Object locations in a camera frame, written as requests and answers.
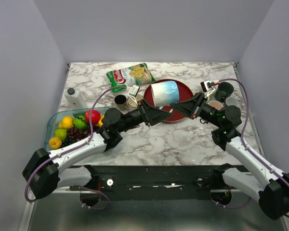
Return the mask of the light blue mug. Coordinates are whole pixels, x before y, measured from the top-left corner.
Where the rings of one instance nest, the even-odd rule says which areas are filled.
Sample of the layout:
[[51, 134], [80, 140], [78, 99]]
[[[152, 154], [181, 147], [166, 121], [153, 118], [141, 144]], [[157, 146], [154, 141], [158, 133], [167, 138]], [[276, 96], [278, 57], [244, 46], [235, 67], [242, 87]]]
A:
[[153, 99], [153, 106], [162, 109], [164, 106], [170, 106], [179, 101], [178, 85], [173, 80], [154, 83], [150, 86]]

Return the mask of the cream mug black handle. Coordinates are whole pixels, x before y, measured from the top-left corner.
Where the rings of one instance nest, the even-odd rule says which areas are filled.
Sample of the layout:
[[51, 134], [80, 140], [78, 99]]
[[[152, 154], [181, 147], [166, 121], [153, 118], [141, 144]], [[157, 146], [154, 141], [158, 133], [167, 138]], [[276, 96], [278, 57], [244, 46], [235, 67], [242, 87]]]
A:
[[[143, 96], [140, 94], [136, 95], [136, 101], [139, 102], [140, 100], [143, 99]], [[136, 103], [131, 97], [127, 98], [127, 107], [129, 111], [135, 110], [138, 106], [138, 103]]]

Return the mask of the pink mug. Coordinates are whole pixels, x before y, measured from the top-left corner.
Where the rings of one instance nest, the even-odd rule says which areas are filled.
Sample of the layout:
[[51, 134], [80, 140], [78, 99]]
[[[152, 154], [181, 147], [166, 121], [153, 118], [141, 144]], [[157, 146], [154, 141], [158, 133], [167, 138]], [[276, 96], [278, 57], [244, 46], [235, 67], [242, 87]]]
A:
[[208, 105], [212, 106], [216, 110], [221, 110], [224, 107], [224, 105], [219, 101], [210, 101]]

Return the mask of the brown striped stoneware mug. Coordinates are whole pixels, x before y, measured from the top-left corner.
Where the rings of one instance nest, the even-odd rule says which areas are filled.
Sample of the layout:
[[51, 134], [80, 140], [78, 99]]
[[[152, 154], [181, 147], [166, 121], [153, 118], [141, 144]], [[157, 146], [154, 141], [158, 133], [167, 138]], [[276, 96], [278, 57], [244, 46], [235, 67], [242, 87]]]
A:
[[125, 95], [117, 95], [114, 98], [114, 102], [119, 110], [121, 111], [127, 110], [127, 97]]

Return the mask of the dark teal mug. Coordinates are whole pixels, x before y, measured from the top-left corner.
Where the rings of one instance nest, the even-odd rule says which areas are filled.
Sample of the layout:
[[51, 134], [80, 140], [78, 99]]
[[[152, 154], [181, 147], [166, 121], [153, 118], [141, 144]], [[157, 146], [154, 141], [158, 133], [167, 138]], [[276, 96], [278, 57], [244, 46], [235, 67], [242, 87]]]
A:
[[234, 92], [234, 86], [228, 82], [221, 82], [215, 92], [215, 99], [221, 103], [224, 103], [225, 100], [231, 96]]

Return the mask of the grey-blue textured mug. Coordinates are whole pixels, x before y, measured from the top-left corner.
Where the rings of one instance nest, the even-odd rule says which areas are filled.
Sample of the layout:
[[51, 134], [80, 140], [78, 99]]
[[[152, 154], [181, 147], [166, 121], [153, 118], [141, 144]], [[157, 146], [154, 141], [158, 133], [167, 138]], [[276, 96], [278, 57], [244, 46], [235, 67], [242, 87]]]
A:
[[228, 97], [228, 98], [225, 99], [225, 105], [226, 106], [236, 106], [236, 107], [238, 107], [239, 102], [234, 97]]

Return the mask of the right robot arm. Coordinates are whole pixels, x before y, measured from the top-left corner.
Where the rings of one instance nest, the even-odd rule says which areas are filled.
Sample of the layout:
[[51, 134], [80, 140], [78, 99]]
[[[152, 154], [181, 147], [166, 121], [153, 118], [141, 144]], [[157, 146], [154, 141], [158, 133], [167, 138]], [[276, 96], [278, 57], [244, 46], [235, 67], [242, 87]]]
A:
[[241, 111], [236, 106], [225, 106], [220, 110], [210, 106], [203, 93], [191, 99], [172, 103], [170, 107], [182, 115], [217, 126], [212, 131], [216, 145], [236, 158], [250, 173], [247, 175], [228, 166], [223, 172], [212, 176], [216, 188], [233, 186], [257, 201], [261, 210], [273, 220], [289, 213], [289, 173], [277, 168], [251, 148], [237, 131], [241, 124]]

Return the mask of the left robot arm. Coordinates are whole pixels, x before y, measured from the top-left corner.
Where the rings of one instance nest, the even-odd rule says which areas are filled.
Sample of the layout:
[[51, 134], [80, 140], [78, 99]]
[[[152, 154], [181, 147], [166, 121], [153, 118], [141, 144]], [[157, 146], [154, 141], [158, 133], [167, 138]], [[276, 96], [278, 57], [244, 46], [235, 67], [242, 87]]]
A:
[[68, 186], [94, 189], [97, 178], [93, 171], [88, 167], [72, 168], [72, 165], [117, 146], [123, 139], [121, 132], [134, 129], [141, 123], [153, 126], [171, 116], [170, 112], [155, 108], [146, 100], [141, 100], [136, 109], [126, 114], [117, 108], [109, 108], [102, 120], [103, 125], [91, 132], [89, 137], [50, 152], [44, 148], [34, 152], [22, 173], [26, 180], [25, 199], [32, 201], [28, 197], [28, 191], [32, 191], [38, 200], [58, 188]]

